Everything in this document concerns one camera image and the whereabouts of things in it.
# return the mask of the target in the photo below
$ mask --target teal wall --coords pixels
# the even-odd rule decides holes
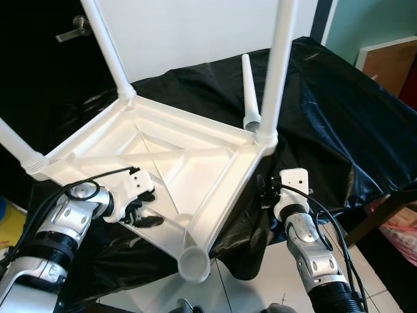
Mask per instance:
[[[351,64],[360,48],[417,35],[417,0],[339,0],[326,47]]]

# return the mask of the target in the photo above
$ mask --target black cable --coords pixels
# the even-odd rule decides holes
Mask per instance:
[[[317,229],[317,233],[319,234],[319,237],[320,237],[321,241],[323,242],[323,244],[325,245],[325,247],[327,249],[329,249],[330,247],[329,247],[328,243],[324,240],[324,237],[321,235],[321,231],[319,229],[318,217],[319,217],[320,212],[323,212],[324,215],[326,215],[326,217],[332,223],[332,225],[333,225],[333,227],[334,227],[334,229],[335,229],[335,231],[336,231],[336,233],[337,233],[337,235],[339,237],[339,241],[340,241],[340,244],[341,244],[341,249],[343,251],[343,257],[345,258],[346,272],[347,272],[347,277],[348,277],[348,281],[349,281],[349,285],[351,287],[351,290],[352,290],[353,293],[356,292],[355,287],[354,287],[353,276],[352,276],[352,271],[353,271],[353,273],[354,273],[354,275],[356,277],[356,280],[358,281],[360,293],[362,294],[362,299],[363,299],[363,302],[364,302],[364,309],[365,309],[366,312],[368,312],[367,303],[366,303],[366,294],[365,294],[364,286],[362,284],[362,281],[360,280],[360,277],[358,275],[358,272],[354,268],[353,262],[351,260],[351,255],[349,254],[349,250],[347,248],[345,239],[343,238],[342,232],[341,232],[341,230],[339,228],[338,223],[335,221],[334,217],[330,214],[329,211],[327,211],[327,209],[320,202],[318,202],[316,199],[312,198],[308,194],[305,194],[305,193],[303,193],[302,191],[299,191],[296,188],[293,188],[293,187],[290,187],[290,186],[287,186],[287,185],[283,185],[281,183],[277,183],[277,184],[278,184],[278,186],[280,188],[284,188],[284,189],[291,190],[291,191],[293,191],[293,192],[295,192],[295,193],[297,193],[297,194],[305,197],[306,199],[308,199],[309,201],[313,202],[317,207],[320,208],[320,210],[318,210],[318,211],[312,210],[314,212],[313,221],[314,221],[314,225],[315,225],[315,227]]]
[[[83,183],[92,183],[96,186],[96,191],[94,192],[95,195],[98,194],[100,191],[100,185],[93,181],[94,179],[98,179],[104,176],[113,175],[116,173],[121,173],[122,171],[130,171],[130,173],[137,171],[137,168],[129,167],[129,168],[121,168],[119,170],[114,171],[108,171],[106,173],[102,173],[99,175],[92,176],[87,179],[83,179],[81,181],[76,181],[75,183],[70,183],[65,186],[63,186],[58,191],[54,192],[53,194],[49,195],[39,206],[38,208],[31,213],[31,216],[29,217],[29,220],[26,223],[26,227],[22,232],[22,235],[20,236],[18,242],[14,246],[14,248],[5,256],[2,260],[0,260],[0,265],[7,266],[11,261],[13,261],[16,256],[18,255],[19,249],[21,248],[22,244],[25,242],[25,240],[28,237],[33,236],[34,232],[39,228],[40,224],[43,223],[47,215],[50,213],[50,211],[54,208],[57,200],[59,197],[61,197],[64,193],[69,192],[71,188],[74,188],[75,186],[78,186]],[[86,197],[86,198],[76,198],[73,197],[76,200],[82,201],[82,200],[88,200],[91,199],[92,196]]]

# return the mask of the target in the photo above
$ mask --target red object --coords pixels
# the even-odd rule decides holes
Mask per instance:
[[[404,83],[399,98],[417,111],[417,58],[412,64],[411,70]]]

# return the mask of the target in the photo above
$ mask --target dark table leg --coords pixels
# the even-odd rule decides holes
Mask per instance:
[[[370,231],[384,224],[406,204],[417,200],[417,189],[394,192],[375,212],[371,213],[353,231],[345,236],[347,246],[353,246]]]

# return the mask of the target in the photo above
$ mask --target door handle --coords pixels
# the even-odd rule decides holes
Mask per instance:
[[[80,36],[89,36],[92,33],[90,23],[85,16],[76,16],[72,20],[72,25],[76,27],[74,30],[55,36],[58,42],[67,41]]]

